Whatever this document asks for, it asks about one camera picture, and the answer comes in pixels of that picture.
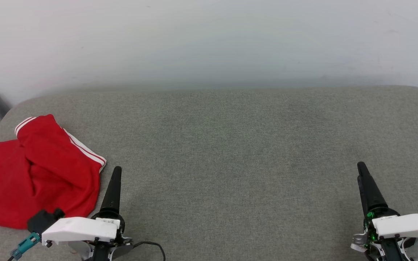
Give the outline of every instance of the red garment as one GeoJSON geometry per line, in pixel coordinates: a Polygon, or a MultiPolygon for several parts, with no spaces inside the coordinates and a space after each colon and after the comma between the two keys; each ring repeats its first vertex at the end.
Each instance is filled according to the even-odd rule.
{"type": "Polygon", "coordinates": [[[26,228],[41,209],[87,216],[106,159],[62,129],[49,114],[17,125],[16,140],[0,142],[0,226],[26,228]]]}

